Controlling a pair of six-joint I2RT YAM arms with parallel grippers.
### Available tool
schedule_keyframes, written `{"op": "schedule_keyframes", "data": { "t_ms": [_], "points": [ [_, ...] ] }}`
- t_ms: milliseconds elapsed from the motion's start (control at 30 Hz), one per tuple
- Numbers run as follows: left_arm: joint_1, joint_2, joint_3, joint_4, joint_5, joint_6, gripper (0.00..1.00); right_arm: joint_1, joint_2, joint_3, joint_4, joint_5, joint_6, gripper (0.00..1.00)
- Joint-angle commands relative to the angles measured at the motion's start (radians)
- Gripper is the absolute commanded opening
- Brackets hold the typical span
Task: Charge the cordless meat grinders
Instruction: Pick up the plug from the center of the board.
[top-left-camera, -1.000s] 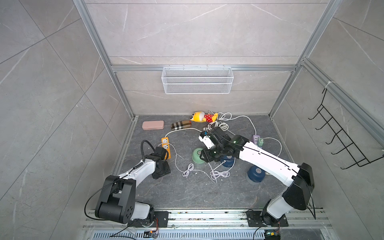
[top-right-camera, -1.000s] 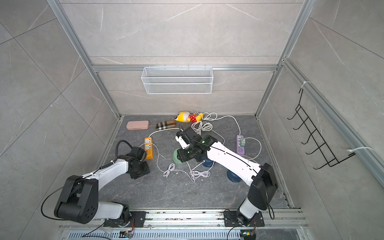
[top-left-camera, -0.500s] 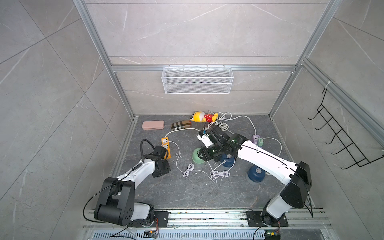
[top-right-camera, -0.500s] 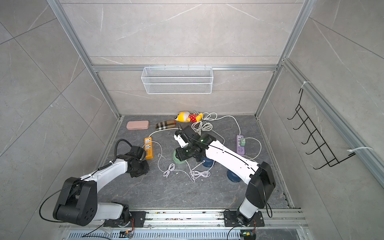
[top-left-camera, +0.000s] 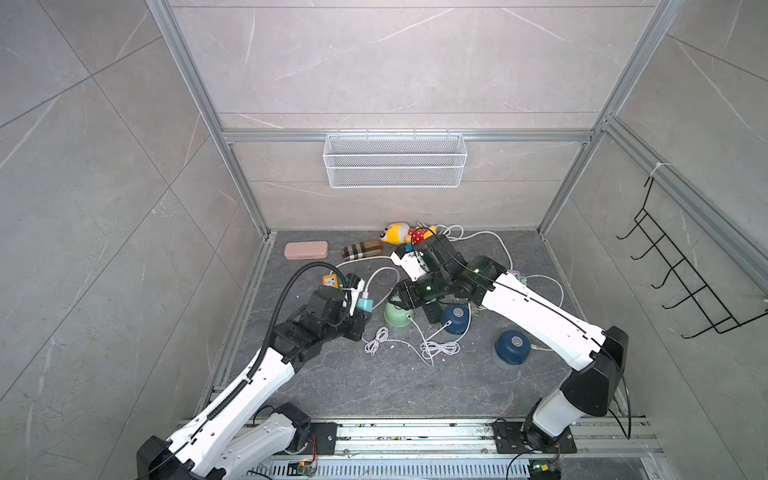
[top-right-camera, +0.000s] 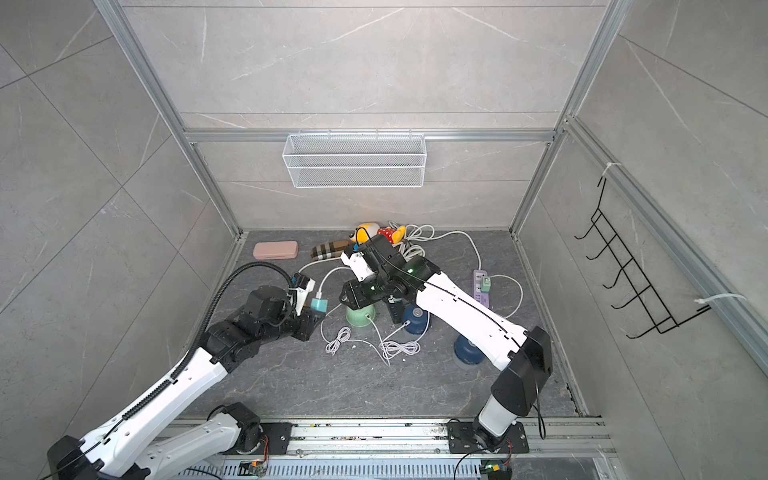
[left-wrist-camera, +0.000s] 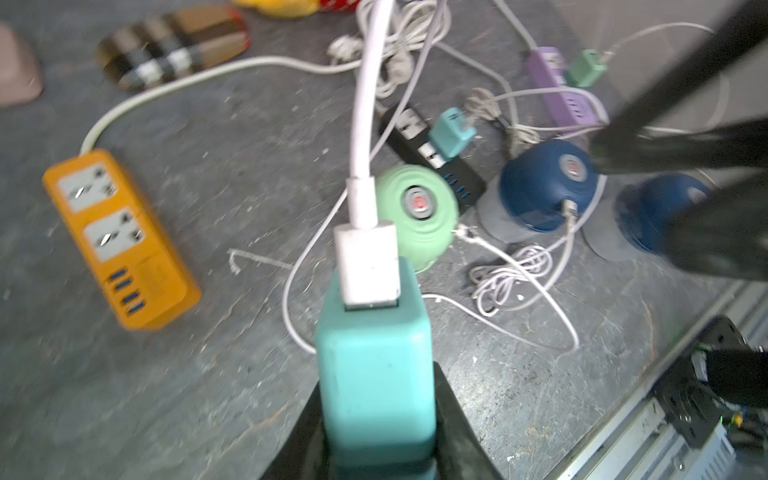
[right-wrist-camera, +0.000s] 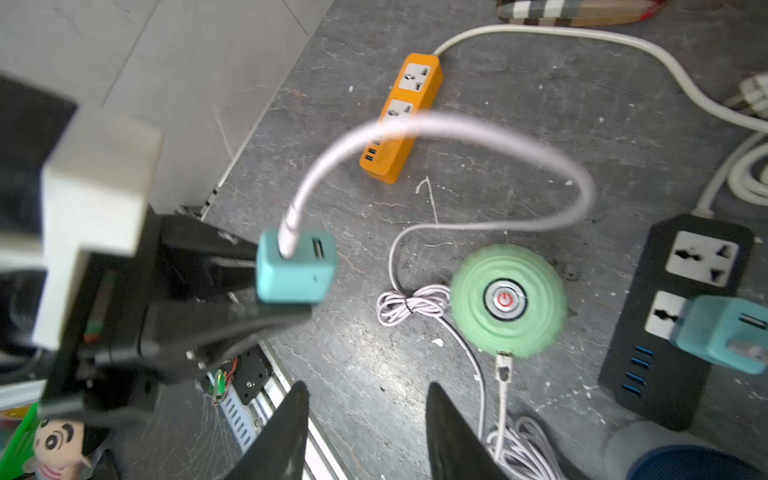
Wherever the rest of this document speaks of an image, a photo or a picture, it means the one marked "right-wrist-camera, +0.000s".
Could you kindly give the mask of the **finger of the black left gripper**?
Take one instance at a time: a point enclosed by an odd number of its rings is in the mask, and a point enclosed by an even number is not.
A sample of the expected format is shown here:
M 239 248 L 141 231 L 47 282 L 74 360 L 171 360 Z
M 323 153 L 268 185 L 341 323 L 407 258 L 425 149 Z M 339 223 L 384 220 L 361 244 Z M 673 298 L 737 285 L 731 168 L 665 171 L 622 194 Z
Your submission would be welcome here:
M 145 317 L 140 355 L 162 382 L 180 383 L 202 376 L 311 316 L 308 304 L 155 303 Z
M 258 245 L 182 215 L 161 215 L 159 247 L 186 298 L 212 299 L 255 286 Z

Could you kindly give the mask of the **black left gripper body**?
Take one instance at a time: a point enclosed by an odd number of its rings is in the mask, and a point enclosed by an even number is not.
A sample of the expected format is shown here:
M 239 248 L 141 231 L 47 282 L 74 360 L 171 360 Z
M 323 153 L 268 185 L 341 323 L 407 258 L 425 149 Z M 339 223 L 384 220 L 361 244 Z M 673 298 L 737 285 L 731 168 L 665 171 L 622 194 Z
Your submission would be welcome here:
M 43 258 L 42 173 L 82 105 L 20 80 L 1 80 L 1 404 L 39 401 L 43 413 L 98 423 L 132 395 L 151 395 L 144 374 L 119 374 L 99 358 L 129 291 L 127 276 L 154 241 L 149 204 L 132 257 L 94 253 L 60 346 L 32 340 L 47 270 Z

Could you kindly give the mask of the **teal charger plug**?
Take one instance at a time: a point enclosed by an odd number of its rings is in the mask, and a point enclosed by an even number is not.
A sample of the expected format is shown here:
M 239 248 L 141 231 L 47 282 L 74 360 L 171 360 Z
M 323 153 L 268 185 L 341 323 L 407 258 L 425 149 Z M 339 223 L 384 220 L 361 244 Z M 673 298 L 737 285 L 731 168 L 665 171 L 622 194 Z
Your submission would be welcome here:
M 709 363 L 760 375 L 767 368 L 767 307 L 738 297 L 686 302 L 671 343 Z
M 324 230 L 301 233 L 291 258 L 281 255 L 278 231 L 261 234 L 256 257 L 256 293 L 266 303 L 319 304 L 338 266 L 334 237 Z

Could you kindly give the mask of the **green meat grinder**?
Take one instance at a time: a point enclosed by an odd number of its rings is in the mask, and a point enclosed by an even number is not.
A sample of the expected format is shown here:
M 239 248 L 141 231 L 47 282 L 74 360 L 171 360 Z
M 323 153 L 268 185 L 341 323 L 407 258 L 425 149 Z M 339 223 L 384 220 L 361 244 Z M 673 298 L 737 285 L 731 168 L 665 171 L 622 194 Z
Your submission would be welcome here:
M 492 245 L 469 255 L 453 276 L 450 307 L 475 347 L 519 358 L 550 347 L 568 314 L 565 285 L 555 268 L 516 245 Z

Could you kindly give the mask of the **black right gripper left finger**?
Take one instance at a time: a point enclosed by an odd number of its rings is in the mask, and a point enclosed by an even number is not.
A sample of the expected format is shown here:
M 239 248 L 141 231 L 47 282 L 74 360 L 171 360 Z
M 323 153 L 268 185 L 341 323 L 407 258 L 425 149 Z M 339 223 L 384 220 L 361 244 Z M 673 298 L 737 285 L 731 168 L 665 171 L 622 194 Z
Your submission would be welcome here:
M 225 479 L 301 479 L 308 422 L 309 392 L 298 381 Z

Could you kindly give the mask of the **orange power strip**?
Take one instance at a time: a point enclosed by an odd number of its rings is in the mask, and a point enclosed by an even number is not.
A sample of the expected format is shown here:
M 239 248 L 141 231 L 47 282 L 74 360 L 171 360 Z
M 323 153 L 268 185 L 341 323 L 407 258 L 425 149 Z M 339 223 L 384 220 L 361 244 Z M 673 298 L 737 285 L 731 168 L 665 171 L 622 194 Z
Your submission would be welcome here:
M 410 54 L 398 75 L 380 115 L 381 120 L 407 119 L 431 108 L 443 82 L 440 60 L 434 54 Z M 411 152 L 414 138 L 374 138 L 365 147 L 359 164 L 372 178 L 394 184 Z

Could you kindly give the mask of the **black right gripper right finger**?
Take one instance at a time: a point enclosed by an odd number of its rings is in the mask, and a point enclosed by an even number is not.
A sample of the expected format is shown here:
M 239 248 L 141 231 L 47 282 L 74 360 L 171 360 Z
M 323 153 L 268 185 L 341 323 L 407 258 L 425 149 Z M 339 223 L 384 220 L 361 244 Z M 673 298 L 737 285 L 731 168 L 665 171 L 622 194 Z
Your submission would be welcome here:
M 428 389 L 425 419 L 433 479 L 507 479 L 437 382 Z

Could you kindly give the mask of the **blue meat grinder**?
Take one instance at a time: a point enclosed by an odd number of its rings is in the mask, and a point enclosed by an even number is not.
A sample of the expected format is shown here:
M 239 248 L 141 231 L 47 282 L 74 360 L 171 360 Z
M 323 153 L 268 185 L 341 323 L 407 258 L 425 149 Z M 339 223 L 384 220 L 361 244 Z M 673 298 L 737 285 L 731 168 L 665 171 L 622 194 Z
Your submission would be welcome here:
M 608 479 L 765 479 L 767 474 L 686 432 L 639 421 L 608 440 Z

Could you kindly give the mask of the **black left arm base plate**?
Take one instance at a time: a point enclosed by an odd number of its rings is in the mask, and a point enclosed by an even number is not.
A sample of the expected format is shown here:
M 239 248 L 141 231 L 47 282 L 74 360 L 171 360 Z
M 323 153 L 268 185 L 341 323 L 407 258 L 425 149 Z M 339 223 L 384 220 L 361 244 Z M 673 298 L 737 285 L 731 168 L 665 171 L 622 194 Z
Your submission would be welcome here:
M 226 360 L 202 382 L 214 405 L 238 398 L 243 405 L 254 400 L 266 385 L 273 368 L 259 345 Z

